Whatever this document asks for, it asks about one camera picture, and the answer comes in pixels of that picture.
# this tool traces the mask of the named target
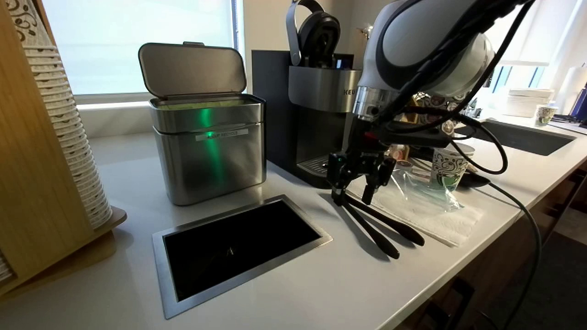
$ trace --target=kitchen counter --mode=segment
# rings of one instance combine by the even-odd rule
[[[425,244],[414,248],[397,239],[393,242],[401,257],[390,261],[357,235],[353,222],[327,200],[329,191],[307,187],[271,163],[265,184],[258,187],[173,207],[164,196],[150,134],[89,143],[109,204],[128,215],[113,229],[116,251],[1,303],[1,330],[393,328],[520,217],[509,200],[489,187],[456,191],[458,202],[476,215],[467,240],[447,246],[423,235]],[[489,143],[465,143],[474,147],[474,162],[498,167],[496,151]],[[533,206],[584,160],[587,138],[577,136],[548,158],[513,149],[505,149],[505,154],[507,173],[491,180],[524,206]],[[164,321],[151,235],[276,195],[296,204],[329,242]]]

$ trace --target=power cord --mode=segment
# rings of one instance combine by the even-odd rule
[[[533,277],[537,273],[537,266],[538,266],[538,261],[540,261],[540,255],[542,255],[542,239],[540,239],[540,233],[538,233],[538,228],[537,228],[537,222],[535,218],[531,217],[531,213],[513,196],[509,195],[507,191],[500,189],[498,185],[494,185],[493,182],[489,182],[487,178],[482,178],[478,174],[472,174],[472,173],[465,173],[463,174],[465,180],[463,182],[472,182],[474,187],[478,185],[489,185],[493,187],[494,191],[498,191],[500,195],[504,195],[505,198],[509,198],[522,213],[524,217],[529,220],[529,226],[533,229],[533,239],[535,239],[535,246],[533,246],[533,261],[531,261],[531,266],[529,266],[529,273],[527,273],[527,279],[524,281],[522,288],[520,288],[520,294],[513,305],[513,308],[509,310],[509,314],[505,316],[505,321],[502,325],[502,330],[507,330],[511,327],[511,321],[515,319],[522,301],[526,299],[527,292],[529,292],[529,286],[533,283]]]

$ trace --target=sink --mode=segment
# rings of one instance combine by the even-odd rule
[[[548,156],[573,140],[571,136],[500,123],[493,119],[482,121],[482,127],[487,129],[500,145],[540,156]],[[454,132],[467,136],[471,129],[460,127]],[[491,141],[482,130],[476,130],[472,138]]]
[[[327,240],[285,196],[155,233],[162,316],[186,312]]]

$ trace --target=bin lid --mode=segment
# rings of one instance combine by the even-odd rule
[[[157,99],[234,96],[245,88],[236,50],[146,42],[137,52],[144,88]]]

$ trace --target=white countertop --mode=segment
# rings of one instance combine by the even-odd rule
[[[128,218],[115,228],[116,251],[109,259],[50,281],[0,305],[0,328],[120,328],[120,330],[373,330],[393,328],[472,257],[491,244],[518,215],[489,187],[456,193],[478,211],[469,239],[450,248],[425,235],[425,246],[395,240],[401,257],[384,259],[351,220],[333,207],[327,189],[313,189],[267,165],[265,184],[192,207],[173,207],[164,196],[153,138],[91,140],[91,152],[111,206]],[[485,167],[498,167],[494,149],[465,141]],[[535,204],[587,154],[577,136],[551,156],[505,149],[509,169],[493,178],[522,204]],[[304,209],[311,226],[331,240],[219,297],[168,321],[162,317],[151,235],[221,211],[285,195]]]

